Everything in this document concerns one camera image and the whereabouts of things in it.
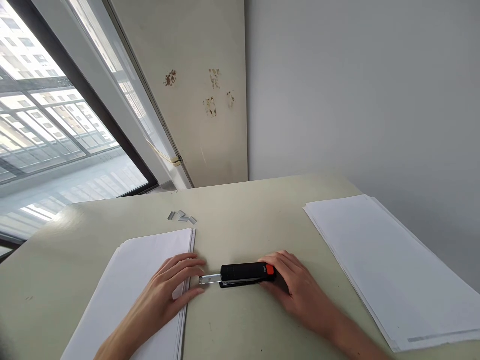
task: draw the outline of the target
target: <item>person's left hand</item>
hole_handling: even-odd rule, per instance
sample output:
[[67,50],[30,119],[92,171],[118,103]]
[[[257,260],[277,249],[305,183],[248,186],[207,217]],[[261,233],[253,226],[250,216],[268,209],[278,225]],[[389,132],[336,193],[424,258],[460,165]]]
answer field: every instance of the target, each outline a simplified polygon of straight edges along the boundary
[[187,278],[205,275],[197,266],[206,264],[193,252],[167,259],[151,278],[130,312],[103,343],[95,360],[130,359],[148,339],[205,290],[190,289],[178,299],[172,293]]

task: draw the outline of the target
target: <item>window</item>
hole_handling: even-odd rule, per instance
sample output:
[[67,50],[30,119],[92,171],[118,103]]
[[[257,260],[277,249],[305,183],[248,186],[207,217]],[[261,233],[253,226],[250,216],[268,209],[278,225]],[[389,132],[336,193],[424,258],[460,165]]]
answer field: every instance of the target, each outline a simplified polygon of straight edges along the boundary
[[[33,1],[39,10],[44,6],[40,4],[41,0],[40,3]],[[6,183],[9,183],[8,190],[12,190],[3,191],[5,194],[2,195],[6,196],[0,200],[0,241],[4,239],[4,234],[7,240],[11,237],[27,240],[64,207],[66,200],[75,203],[84,200],[79,197],[78,188],[88,194],[98,187],[97,181],[103,181],[111,188],[95,195],[97,199],[119,197],[132,189],[143,190],[145,185],[156,184],[152,173],[123,134],[119,132],[116,136],[118,142],[100,138],[78,109],[76,103],[83,104],[96,123],[102,125],[101,118],[108,122],[108,127],[115,126],[111,115],[102,108],[102,101],[95,90],[90,89],[68,55],[68,50],[56,39],[45,21],[39,21],[37,11],[31,11],[31,2],[0,0],[0,193]],[[18,14],[21,16],[15,14],[14,8],[24,5],[27,9]],[[29,24],[32,21],[33,32],[22,21],[22,16]],[[83,36],[83,30],[76,24],[65,29],[75,31],[75,36]],[[88,43],[81,44],[86,47],[81,53],[88,52],[88,56],[97,58]],[[75,48],[81,44],[71,45]],[[69,69],[68,75],[75,79],[75,84],[69,82],[64,69]],[[76,86],[80,86],[79,90],[83,89],[81,94]],[[70,109],[82,121],[78,122]],[[100,110],[98,116],[93,109]],[[82,124],[88,124],[89,130],[85,130]],[[108,151],[114,155],[102,154]],[[77,161],[75,169],[69,167]],[[97,166],[102,163],[108,166]],[[35,176],[40,172],[44,172],[41,179]],[[62,177],[64,173],[72,173],[75,183]],[[23,192],[26,187],[29,188],[28,193]]]
[[3,22],[12,30],[20,30],[20,26],[13,19],[3,18]]
[[48,73],[48,75],[50,76],[58,76],[57,72],[55,70],[47,70],[46,71]]
[[16,56],[3,55],[5,60],[7,60],[15,69],[24,69],[24,65],[19,61]]
[[5,116],[5,119],[7,119],[11,124],[13,123],[18,123],[18,121],[16,119],[14,119],[13,117],[11,116]]
[[30,71],[19,71],[18,73],[19,73],[24,79],[31,79],[31,78],[34,77]]
[[33,57],[39,62],[39,63],[48,63],[47,59],[43,55],[33,55]]
[[7,40],[10,45],[15,46],[15,47],[17,46],[17,44],[15,43],[15,41],[13,41],[11,38],[6,37],[5,40]]
[[27,48],[34,48],[35,47],[32,40],[30,40],[28,37],[19,37],[18,40],[20,40],[21,43],[23,45],[25,45]]

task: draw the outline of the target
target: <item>sheet of paper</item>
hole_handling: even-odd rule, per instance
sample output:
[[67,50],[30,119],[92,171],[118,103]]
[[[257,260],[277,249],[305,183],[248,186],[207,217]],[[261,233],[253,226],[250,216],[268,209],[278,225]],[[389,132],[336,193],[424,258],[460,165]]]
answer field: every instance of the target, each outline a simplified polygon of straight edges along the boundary
[[480,336],[480,295],[366,195],[305,209],[394,351]]
[[[93,359],[100,345],[130,311],[152,276],[168,258],[194,248],[195,229],[146,236],[123,243],[113,254],[62,360]],[[174,299],[189,287],[189,280],[174,292]],[[147,341],[132,357],[136,360],[181,357],[186,310]]]

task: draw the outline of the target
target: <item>table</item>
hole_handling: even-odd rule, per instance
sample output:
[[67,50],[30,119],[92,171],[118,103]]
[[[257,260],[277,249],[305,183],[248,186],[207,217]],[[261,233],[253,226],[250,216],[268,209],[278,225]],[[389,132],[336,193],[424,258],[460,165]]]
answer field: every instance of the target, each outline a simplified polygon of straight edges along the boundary
[[[359,195],[338,174],[304,175],[73,204],[0,265],[0,327],[9,359],[59,359],[105,267],[124,241],[192,227],[206,271],[286,249],[326,294],[383,349],[390,349],[327,244],[302,209]],[[392,355],[474,359],[480,341]],[[297,324],[260,286],[210,285],[188,306],[183,358],[343,359]]]

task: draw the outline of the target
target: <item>forearm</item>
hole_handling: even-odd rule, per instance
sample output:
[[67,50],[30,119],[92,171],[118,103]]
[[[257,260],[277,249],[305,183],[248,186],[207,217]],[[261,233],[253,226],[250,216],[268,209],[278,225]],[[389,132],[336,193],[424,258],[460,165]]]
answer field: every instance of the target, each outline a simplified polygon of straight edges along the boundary
[[327,340],[352,360],[389,359],[354,321],[343,314],[339,316]]
[[130,360],[137,348],[113,333],[102,344],[94,360]]

